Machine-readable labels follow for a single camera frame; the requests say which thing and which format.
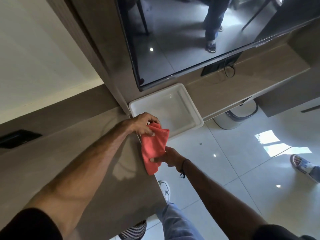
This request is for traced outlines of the black wall socket panel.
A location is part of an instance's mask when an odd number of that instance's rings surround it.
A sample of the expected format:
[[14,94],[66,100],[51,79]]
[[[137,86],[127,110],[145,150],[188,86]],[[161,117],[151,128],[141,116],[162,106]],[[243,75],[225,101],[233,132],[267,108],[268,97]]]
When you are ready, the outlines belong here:
[[[201,72],[201,77],[206,76],[208,74],[211,74],[213,72],[219,71],[221,69],[224,70],[224,73],[226,75],[227,78],[231,78],[235,75],[235,67],[234,64],[236,63],[236,61],[239,59],[239,57],[241,56],[242,52],[239,52],[237,54],[234,54],[232,56],[229,56],[223,60],[217,61],[213,64],[207,65],[203,68],[202,72]],[[233,74],[231,76],[228,75],[226,68],[231,68],[233,70]]]

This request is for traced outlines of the person's right forearm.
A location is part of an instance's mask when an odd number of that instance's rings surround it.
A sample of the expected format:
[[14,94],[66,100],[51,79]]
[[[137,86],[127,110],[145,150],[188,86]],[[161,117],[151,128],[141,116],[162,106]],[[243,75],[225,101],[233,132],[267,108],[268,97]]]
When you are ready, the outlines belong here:
[[202,203],[226,236],[231,239],[250,239],[267,222],[255,210],[213,181],[191,161],[185,173]]

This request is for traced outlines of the person's right hand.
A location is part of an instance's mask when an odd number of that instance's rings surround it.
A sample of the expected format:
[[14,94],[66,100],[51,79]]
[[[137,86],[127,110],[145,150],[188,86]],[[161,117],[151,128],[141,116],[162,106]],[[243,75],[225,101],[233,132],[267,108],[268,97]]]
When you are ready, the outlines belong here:
[[174,148],[171,148],[169,146],[165,147],[165,153],[160,157],[164,157],[163,162],[166,163],[169,167],[175,167],[177,171],[180,169],[182,160],[186,159],[185,157],[180,155]]

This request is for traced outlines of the person's white shoe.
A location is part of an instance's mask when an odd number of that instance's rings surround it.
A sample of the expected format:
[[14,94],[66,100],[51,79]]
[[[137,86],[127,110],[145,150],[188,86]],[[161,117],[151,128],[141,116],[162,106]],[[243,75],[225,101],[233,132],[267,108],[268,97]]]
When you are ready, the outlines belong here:
[[167,181],[160,180],[158,181],[159,187],[162,191],[162,194],[167,202],[170,201],[171,190]]

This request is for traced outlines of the red cleaning cloth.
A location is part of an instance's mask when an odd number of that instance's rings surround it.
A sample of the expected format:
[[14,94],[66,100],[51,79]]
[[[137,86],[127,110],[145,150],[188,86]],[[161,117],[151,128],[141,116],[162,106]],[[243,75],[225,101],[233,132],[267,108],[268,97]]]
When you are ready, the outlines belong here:
[[157,158],[165,154],[165,147],[169,139],[169,129],[162,129],[160,124],[155,122],[147,125],[152,130],[154,136],[141,135],[141,152],[146,172],[152,176],[161,166],[161,162],[151,162],[151,158]]

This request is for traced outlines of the person's black right sleeve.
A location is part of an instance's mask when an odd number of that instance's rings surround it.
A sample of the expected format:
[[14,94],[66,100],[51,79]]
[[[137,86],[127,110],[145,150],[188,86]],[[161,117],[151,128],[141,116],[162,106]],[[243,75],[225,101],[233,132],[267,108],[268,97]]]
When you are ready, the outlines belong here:
[[268,224],[260,226],[253,234],[251,240],[317,240],[309,235],[297,236],[286,228]]

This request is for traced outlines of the black wrist band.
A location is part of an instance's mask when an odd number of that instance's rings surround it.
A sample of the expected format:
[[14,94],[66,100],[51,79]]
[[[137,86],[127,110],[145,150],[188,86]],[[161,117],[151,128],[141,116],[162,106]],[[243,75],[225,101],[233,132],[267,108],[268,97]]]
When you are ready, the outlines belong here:
[[182,160],[182,163],[181,163],[181,166],[180,166],[180,169],[178,170],[178,172],[180,173],[180,178],[183,178],[183,179],[185,179],[186,178],[186,173],[185,173],[185,165],[188,163],[188,162],[190,162],[190,160],[189,159],[183,159]]

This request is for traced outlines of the black recessed socket panel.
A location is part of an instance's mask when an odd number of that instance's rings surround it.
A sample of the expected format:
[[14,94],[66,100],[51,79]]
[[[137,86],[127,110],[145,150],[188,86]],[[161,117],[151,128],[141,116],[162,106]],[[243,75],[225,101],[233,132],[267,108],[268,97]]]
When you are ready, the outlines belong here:
[[20,129],[0,136],[0,149],[13,149],[39,137],[42,137],[42,134]]

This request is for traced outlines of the person's blue jeans leg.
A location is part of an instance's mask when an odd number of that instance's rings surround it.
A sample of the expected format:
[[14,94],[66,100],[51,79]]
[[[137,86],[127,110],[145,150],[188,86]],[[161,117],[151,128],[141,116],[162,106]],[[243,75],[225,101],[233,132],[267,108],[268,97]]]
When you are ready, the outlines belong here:
[[205,240],[176,204],[166,201],[156,215],[163,227],[164,240]]

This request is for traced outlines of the person's left forearm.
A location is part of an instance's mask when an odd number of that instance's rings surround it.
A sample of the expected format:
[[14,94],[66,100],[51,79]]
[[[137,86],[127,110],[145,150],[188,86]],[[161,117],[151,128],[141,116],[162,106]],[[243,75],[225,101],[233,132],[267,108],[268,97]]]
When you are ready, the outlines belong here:
[[132,132],[131,119],[119,122],[72,160],[25,208],[41,210],[53,220],[62,238],[69,236],[100,187],[120,145]]

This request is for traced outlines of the white waste bin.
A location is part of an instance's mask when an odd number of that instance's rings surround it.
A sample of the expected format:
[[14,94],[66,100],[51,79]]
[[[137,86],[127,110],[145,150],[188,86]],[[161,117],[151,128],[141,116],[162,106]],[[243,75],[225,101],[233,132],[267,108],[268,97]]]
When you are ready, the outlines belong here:
[[258,105],[254,100],[230,109],[213,118],[214,122],[224,130],[232,130],[239,127],[242,123],[255,115],[258,111]]

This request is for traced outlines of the black television screen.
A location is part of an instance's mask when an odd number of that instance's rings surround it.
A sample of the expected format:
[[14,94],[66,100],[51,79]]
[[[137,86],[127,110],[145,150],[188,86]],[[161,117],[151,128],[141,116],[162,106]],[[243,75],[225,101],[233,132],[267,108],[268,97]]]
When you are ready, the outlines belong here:
[[115,0],[145,91],[320,18],[320,0]]

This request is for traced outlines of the black striped stool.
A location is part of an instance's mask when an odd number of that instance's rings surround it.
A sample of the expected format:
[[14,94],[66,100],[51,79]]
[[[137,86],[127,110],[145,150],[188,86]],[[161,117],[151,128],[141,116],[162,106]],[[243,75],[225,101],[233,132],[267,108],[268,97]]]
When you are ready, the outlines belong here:
[[118,237],[121,240],[141,240],[147,229],[147,220],[143,220],[136,225],[124,230],[120,234],[118,234]]

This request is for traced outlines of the white plastic tray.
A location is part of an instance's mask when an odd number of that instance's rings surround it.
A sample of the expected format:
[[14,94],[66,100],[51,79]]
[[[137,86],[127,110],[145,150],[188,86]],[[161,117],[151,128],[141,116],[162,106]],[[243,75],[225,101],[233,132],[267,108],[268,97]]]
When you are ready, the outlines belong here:
[[169,129],[168,141],[198,129],[204,121],[182,83],[174,84],[129,103],[133,117],[147,112],[161,123],[163,129]]

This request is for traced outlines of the person's black sleeve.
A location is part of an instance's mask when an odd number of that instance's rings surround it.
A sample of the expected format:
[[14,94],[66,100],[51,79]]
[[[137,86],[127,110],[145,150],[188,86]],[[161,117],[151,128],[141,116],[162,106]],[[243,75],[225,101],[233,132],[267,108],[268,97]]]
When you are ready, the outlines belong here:
[[54,221],[42,210],[20,211],[0,230],[0,240],[63,240]]
[[297,236],[286,228],[268,224],[260,226],[253,234],[251,240],[317,240],[309,235]]

